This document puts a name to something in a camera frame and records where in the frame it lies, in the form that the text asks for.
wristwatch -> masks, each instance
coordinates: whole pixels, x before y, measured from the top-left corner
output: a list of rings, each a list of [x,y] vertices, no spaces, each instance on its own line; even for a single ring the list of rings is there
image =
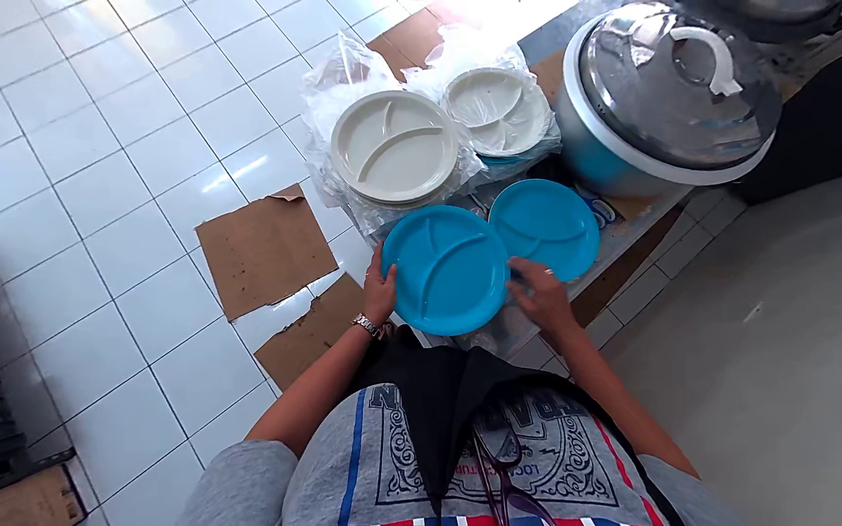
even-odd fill
[[[372,338],[378,338],[379,334],[381,333],[379,328],[376,327],[374,323],[368,321],[368,317],[366,317],[366,315],[362,313],[359,313],[357,317],[353,318],[353,321],[351,323],[353,325],[362,326],[363,329],[368,330],[368,334]]]

glasses frame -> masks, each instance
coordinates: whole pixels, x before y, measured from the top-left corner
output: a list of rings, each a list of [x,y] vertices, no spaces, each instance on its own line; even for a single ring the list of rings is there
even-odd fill
[[[556,526],[551,514],[548,513],[541,503],[539,503],[531,495],[527,494],[523,489],[512,483],[512,478],[509,476],[509,470],[515,469],[521,463],[522,445],[518,440],[516,431],[512,428],[508,418],[505,417],[505,412],[502,412],[501,415],[502,421],[504,421],[508,427],[509,435],[516,443],[517,455],[514,460],[499,460],[494,457],[489,451],[489,448],[485,446],[485,440],[480,435],[477,426],[475,424],[473,425],[474,452],[476,455],[476,462],[479,467],[480,479],[483,481],[483,489],[485,490],[486,499],[489,503],[489,512],[492,514],[492,518],[497,521],[498,526],[510,526],[509,504],[511,504],[512,507],[518,509],[519,511],[538,516],[549,526]],[[493,471],[495,471],[498,475],[498,502],[496,502],[495,492],[492,485],[489,484],[489,475],[485,471],[484,459],[490,466],[492,466]],[[519,503],[519,506],[517,506],[517,499],[524,501],[524,506],[522,506],[522,503]]]

hand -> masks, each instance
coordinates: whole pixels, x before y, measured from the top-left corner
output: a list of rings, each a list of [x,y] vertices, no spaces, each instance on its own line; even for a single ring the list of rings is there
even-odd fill
[[[508,265],[521,272],[534,290],[529,296],[521,284],[511,281],[505,283],[516,297],[522,311],[535,325],[549,332],[554,338],[570,330],[583,330],[571,313],[564,284],[550,269],[522,257],[512,257]]]
[[[399,271],[395,263],[392,263],[392,266],[388,268],[388,274],[382,278],[383,243],[380,242],[375,247],[372,261],[366,270],[366,283],[363,285],[363,291],[366,294],[363,314],[379,329],[395,310],[395,278]]]

person's left hand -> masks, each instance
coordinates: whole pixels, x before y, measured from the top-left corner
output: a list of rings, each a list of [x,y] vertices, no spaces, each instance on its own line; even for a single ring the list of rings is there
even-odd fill
[[[363,315],[379,329],[395,310],[395,278],[398,274],[398,268],[395,263],[392,263],[392,266],[388,268],[388,274],[382,278],[383,243],[380,242],[375,247],[372,261],[366,270],[366,283],[363,285],[363,291],[366,294]]]

plastic bag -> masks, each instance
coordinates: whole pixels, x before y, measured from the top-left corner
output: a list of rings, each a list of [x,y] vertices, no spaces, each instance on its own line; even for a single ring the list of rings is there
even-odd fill
[[[304,156],[324,205],[348,209],[364,235],[411,212],[411,209],[388,207],[360,196],[334,170],[330,160],[333,128],[350,105],[368,94],[403,89],[382,56],[338,33],[337,45],[325,61],[304,75],[302,83],[301,94],[307,105],[302,119],[310,128]],[[454,170],[435,194],[425,197],[426,204],[442,204],[484,168],[469,137],[461,133]]]
[[[427,69],[403,70],[405,87],[437,101],[471,133],[486,169],[462,193],[519,174],[560,152],[554,112],[518,44],[509,46],[504,39],[461,23],[441,26],[438,33],[443,42],[427,55]],[[489,97],[476,96],[477,86],[469,85],[472,78],[466,74],[474,69],[483,72],[478,78],[485,78],[488,86],[480,89],[488,88]]]

